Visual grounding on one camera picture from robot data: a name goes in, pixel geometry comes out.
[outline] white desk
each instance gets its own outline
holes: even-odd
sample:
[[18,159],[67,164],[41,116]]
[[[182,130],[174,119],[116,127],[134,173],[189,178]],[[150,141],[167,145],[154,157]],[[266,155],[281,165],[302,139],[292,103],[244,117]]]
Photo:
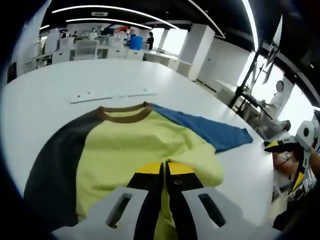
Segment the white desk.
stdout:
[[[77,93],[136,85],[156,88],[158,94],[69,104]],[[168,67],[147,61],[63,62],[31,71],[6,85],[2,142],[18,190],[23,192],[38,153],[63,125],[98,106],[127,107],[143,101],[248,130],[253,143],[217,155],[224,170],[223,183],[217,189],[242,208],[247,220],[261,224],[273,190],[272,155],[264,152],[263,140],[206,90]]]

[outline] blue sleeve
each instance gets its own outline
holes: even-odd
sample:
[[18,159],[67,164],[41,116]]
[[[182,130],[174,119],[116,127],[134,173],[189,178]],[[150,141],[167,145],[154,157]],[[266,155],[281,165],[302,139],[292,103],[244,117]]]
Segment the blue sleeve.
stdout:
[[160,115],[192,130],[209,144],[212,144],[217,153],[253,142],[253,138],[245,128],[241,129],[225,123],[208,120],[201,116],[185,114],[153,103],[151,105],[153,110]]

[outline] ceiling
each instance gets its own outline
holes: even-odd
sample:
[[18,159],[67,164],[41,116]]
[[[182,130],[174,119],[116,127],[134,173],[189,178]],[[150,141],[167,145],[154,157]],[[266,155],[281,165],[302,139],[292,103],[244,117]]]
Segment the ceiling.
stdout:
[[[254,49],[252,40],[243,37],[243,34],[252,36],[252,30],[241,0],[193,1],[206,11],[221,31],[225,33],[225,41],[249,51]],[[303,0],[249,0],[257,26],[258,37],[263,38],[267,43],[270,43],[273,38],[281,14],[283,14],[280,52],[304,73],[317,92],[320,93],[320,81],[318,80],[320,77],[320,47],[318,40],[320,27],[315,24],[320,22],[320,17],[316,8],[310,2]],[[66,20],[69,19],[93,18],[91,12],[108,12],[105,18],[138,24],[155,21],[135,13],[105,8],[79,8],[52,13],[57,9],[80,5],[122,7],[140,11],[165,21],[188,20],[192,23],[209,25],[215,30],[218,37],[221,36],[217,28],[189,0],[52,0],[42,26],[50,25],[50,28],[63,27],[67,25]],[[183,29],[190,29],[191,27],[189,24],[174,25]],[[165,24],[148,26],[169,28]],[[295,77],[295,73],[281,60],[277,59],[276,63],[285,71],[289,80],[300,86],[312,104],[319,106],[306,84],[299,77]]]

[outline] blue bin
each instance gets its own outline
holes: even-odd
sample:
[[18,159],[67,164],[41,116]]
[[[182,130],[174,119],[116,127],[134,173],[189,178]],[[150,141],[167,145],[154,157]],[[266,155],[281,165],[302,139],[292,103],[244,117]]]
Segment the blue bin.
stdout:
[[130,49],[140,50],[142,46],[142,41],[143,41],[143,38],[140,36],[131,37]]

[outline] black sleeve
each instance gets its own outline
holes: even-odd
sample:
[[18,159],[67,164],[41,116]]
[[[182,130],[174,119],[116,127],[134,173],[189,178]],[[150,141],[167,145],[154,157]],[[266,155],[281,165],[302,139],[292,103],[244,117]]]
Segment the black sleeve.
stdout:
[[47,231],[78,223],[76,174],[89,132],[102,122],[96,111],[63,126],[44,145],[26,183],[23,198]]

